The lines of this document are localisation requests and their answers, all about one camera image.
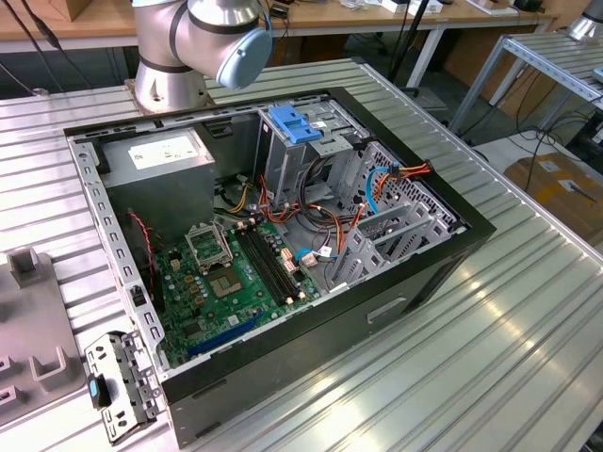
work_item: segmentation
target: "motherboard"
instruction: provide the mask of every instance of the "motherboard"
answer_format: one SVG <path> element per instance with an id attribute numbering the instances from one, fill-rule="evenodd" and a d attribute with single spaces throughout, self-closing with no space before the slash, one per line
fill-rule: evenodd
<path id="1" fill-rule="evenodd" d="M 186 241 L 155 255 L 164 297 L 158 315 L 171 366 L 320 297 L 306 270 L 283 257 L 287 247 L 272 224 L 220 228 L 192 230 Z"/>

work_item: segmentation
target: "slotted metal surface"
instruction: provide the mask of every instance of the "slotted metal surface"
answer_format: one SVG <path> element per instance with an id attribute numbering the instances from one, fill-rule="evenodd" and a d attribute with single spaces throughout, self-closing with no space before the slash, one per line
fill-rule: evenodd
<path id="1" fill-rule="evenodd" d="M 218 103 L 344 86 L 497 227 L 434 299 L 188 450 L 578 450 L 603 418 L 600 257 L 350 60 L 266 70 Z M 60 136 L 137 115 L 121 88 L 0 103 L 0 254 L 49 252 L 80 349 L 129 322 Z M 80 391 L 0 428 L 18 450 L 109 449 Z M 118 450 L 173 450 L 162 413 Z"/>
<path id="2" fill-rule="evenodd" d="M 503 46 L 578 96 L 600 101 L 603 84 L 593 77 L 593 70 L 603 67 L 603 38 L 593 45 L 576 42 L 562 32 L 534 33 L 511 35 Z"/>

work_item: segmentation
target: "yellow wire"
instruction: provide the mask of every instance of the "yellow wire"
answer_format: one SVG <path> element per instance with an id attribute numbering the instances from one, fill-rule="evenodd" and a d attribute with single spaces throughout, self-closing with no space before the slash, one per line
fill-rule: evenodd
<path id="1" fill-rule="evenodd" d="M 236 207 L 233 207 L 228 212 L 230 212 L 231 214 L 240 212 L 243 209 L 243 207 L 245 206 L 245 200 L 247 200 L 247 185 L 245 185 L 243 187 L 243 194 L 241 195 L 241 201 L 238 202 Z"/>

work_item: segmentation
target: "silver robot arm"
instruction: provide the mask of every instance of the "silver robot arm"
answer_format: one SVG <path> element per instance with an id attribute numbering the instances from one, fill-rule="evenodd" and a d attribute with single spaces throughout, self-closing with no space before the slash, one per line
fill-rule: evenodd
<path id="1" fill-rule="evenodd" d="M 573 40 L 598 43 L 603 27 L 603 0 L 592 0 L 571 26 L 567 35 Z"/>
<path id="2" fill-rule="evenodd" d="M 272 46 L 255 0 L 134 0 L 140 63 L 137 101 L 152 112 L 202 106 L 204 75 L 247 87 Z"/>

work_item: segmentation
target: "blue latch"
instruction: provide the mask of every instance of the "blue latch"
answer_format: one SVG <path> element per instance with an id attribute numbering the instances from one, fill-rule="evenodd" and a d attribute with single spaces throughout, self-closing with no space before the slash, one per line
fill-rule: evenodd
<path id="1" fill-rule="evenodd" d="M 269 112 L 272 120 L 287 134 L 293 144 L 322 138 L 320 131 L 312 127 L 291 105 L 272 106 Z"/>

